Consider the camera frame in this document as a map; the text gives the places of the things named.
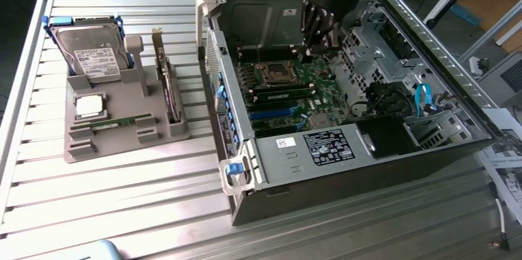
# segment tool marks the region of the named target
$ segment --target paper document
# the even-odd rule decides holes
[[[480,151],[477,157],[522,224],[522,126],[505,108],[485,109],[484,112],[505,133],[505,138]]]

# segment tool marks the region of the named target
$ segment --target warning label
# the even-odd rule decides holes
[[[341,129],[304,135],[316,165],[325,165],[356,158]]]
[[[78,50],[75,55],[88,78],[120,74],[112,48]]]

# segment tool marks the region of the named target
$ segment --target metal table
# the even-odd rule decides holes
[[[40,17],[115,11],[125,33],[144,36],[144,64],[153,64],[151,28],[163,28],[193,137],[67,164],[67,65]],[[488,248],[498,211],[472,158],[416,182],[232,227],[195,39],[195,0],[38,0],[0,129],[2,259],[63,259],[99,239],[112,240],[125,259],[521,257],[520,248]],[[513,248],[521,235],[509,220]]]

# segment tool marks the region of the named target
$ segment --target motherboard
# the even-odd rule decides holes
[[[239,63],[236,74],[256,137],[340,125],[347,102],[328,59]]]

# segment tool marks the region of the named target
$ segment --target white cable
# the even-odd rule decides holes
[[[500,204],[500,199],[496,199],[498,212],[500,212],[500,231],[506,232],[506,225],[505,225],[505,212],[502,211],[502,205]]]

